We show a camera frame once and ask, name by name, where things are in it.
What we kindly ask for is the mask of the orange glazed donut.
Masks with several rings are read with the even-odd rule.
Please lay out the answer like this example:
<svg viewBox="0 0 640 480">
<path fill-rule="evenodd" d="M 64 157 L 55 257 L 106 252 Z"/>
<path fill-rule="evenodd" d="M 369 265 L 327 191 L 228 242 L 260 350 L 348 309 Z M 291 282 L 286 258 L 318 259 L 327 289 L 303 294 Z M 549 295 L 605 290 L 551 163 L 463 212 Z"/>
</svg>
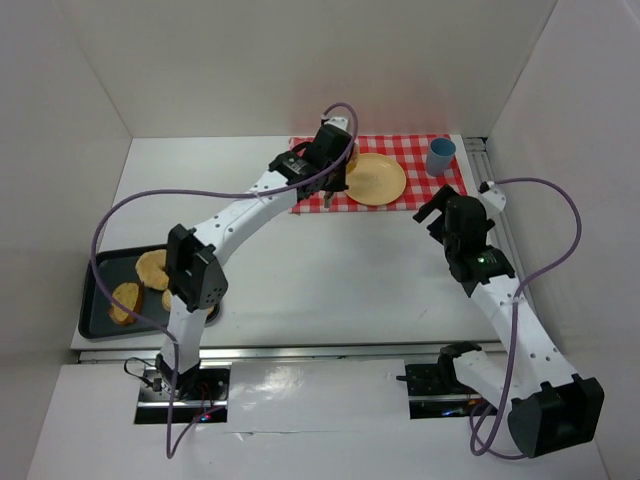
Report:
<svg viewBox="0 0 640 480">
<path fill-rule="evenodd" d="M 351 173 L 355 169 L 359 154 L 360 154 L 359 145 L 355 144 L 351 150 L 349 159 L 346 163 L 347 173 Z"/>
</svg>

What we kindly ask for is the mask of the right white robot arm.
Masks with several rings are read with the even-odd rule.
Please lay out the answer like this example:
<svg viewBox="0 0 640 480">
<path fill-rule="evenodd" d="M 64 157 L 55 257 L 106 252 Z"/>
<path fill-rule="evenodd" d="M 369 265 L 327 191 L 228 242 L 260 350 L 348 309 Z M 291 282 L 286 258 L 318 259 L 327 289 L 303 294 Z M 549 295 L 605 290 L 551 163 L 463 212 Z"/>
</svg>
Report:
<svg viewBox="0 0 640 480">
<path fill-rule="evenodd" d="M 583 378 L 562 355 L 527 301 L 524 290 L 564 263 L 551 264 L 519 279 L 506 255 L 488 242 L 495 218 L 506 206 L 501 182 L 482 183 L 478 196 L 441 187 L 414 214 L 442 245 L 453 279 L 489 321 L 507 352 L 499 366 L 474 342 L 458 342 L 440 351 L 441 382 L 465 387 L 484 403 L 470 413 L 470 450 L 492 454 L 505 426 L 517 449 L 510 460 L 537 458 L 594 439 L 605 393 L 594 377 Z"/>
</svg>

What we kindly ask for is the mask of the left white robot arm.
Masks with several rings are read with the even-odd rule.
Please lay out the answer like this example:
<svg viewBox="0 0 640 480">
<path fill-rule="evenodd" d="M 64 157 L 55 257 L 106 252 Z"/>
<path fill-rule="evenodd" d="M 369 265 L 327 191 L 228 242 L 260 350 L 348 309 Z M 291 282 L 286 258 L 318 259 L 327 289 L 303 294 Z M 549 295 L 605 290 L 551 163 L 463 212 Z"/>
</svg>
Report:
<svg viewBox="0 0 640 480">
<path fill-rule="evenodd" d="M 318 192 L 330 196 L 347 189 L 346 166 L 355 143 L 348 124 L 344 117 L 323 119 L 312 140 L 269 164 L 246 198 L 191 229 L 178 224 L 169 232 L 172 337 L 157 355 L 156 369 L 175 395 L 196 383 L 208 311 L 228 290 L 223 266 L 231 255 L 275 216 Z"/>
</svg>

